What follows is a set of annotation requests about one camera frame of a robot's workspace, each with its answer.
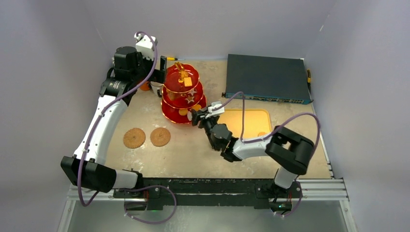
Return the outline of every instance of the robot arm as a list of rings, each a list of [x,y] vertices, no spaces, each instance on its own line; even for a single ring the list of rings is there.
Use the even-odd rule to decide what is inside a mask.
[[[192,111],[192,125],[199,124],[204,128],[211,146],[216,151],[221,151],[221,156],[229,161],[242,161],[250,157],[270,156],[281,165],[275,176],[275,185],[283,189],[289,189],[292,182],[307,172],[313,142],[283,127],[269,139],[264,136],[239,140],[232,136],[225,124],[218,124],[219,115],[224,112],[220,108],[220,101],[199,111]]]
[[[135,38],[138,40],[135,47],[125,46],[117,49],[114,54],[113,67],[110,68],[106,80],[101,85],[97,110],[84,139],[71,157],[64,156],[61,160],[60,165],[73,185],[77,185],[80,158],[84,151],[85,142],[102,110],[117,97],[140,83],[148,75],[153,65],[152,42],[146,35],[144,38],[141,38],[141,35],[136,35]],[[166,57],[161,57],[160,67],[160,70],[154,71],[149,81],[165,82]],[[82,169],[82,187],[109,192],[111,189],[131,189],[143,185],[142,175],[138,172],[116,170],[104,166],[114,130],[134,94],[135,92],[115,102],[103,114],[86,151],[87,156]]]

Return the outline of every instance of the beige table surface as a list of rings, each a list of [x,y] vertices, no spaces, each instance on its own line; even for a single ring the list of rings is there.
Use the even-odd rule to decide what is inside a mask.
[[[226,84],[226,60],[182,61],[191,64],[200,74],[208,104],[227,99],[221,97]],[[241,100],[233,100],[226,109],[241,108]],[[266,109],[272,127],[300,112],[312,112],[311,105],[246,101],[247,109]],[[124,133],[141,128],[146,134],[145,143],[137,149],[126,148]],[[163,147],[152,145],[149,136],[157,127],[171,132],[171,141]],[[287,127],[315,141],[316,123],[312,117],[302,116]],[[191,125],[177,125],[161,113],[161,99],[150,91],[137,91],[130,106],[122,115],[108,148],[106,166],[115,169],[134,168],[145,177],[214,177],[214,178],[273,178],[280,167],[270,157],[254,157],[230,163],[213,151],[204,129]],[[330,178],[322,144],[310,161],[307,174],[300,178]]]

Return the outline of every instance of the orange cookie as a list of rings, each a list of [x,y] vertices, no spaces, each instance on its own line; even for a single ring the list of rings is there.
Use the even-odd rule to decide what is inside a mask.
[[[145,142],[145,133],[140,128],[132,128],[125,132],[122,141],[128,148],[138,148]]]
[[[187,115],[188,110],[187,110],[187,109],[180,109],[180,110],[178,111],[178,113],[179,113],[179,115],[181,115],[181,116],[185,116],[185,115]]]
[[[152,131],[150,138],[154,146],[165,146],[171,139],[171,133],[169,130],[159,127]]]
[[[197,105],[194,105],[194,106],[192,107],[192,109],[194,109],[195,111],[198,111],[198,110],[202,109],[202,107],[197,104]]]

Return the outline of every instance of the yellow tray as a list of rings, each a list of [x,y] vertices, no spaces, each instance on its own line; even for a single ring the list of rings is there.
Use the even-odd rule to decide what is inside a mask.
[[[225,123],[234,137],[239,138],[242,130],[242,109],[225,109],[220,115],[219,124]],[[272,131],[269,113],[264,109],[245,109],[244,138],[261,136]]]

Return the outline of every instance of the black mounting plate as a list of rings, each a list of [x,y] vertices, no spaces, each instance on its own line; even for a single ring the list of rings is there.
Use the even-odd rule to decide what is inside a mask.
[[[269,199],[287,198],[292,192],[298,198],[301,191],[296,182],[287,191],[272,191],[273,179],[219,179],[219,178],[146,178],[144,187],[162,185],[176,196],[177,205],[190,206],[253,206],[269,209]],[[142,198],[143,194],[115,190],[114,198]],[[147,210],[162,210],[164,205],[174,205],[171,194],[159,188],[149,189]]]

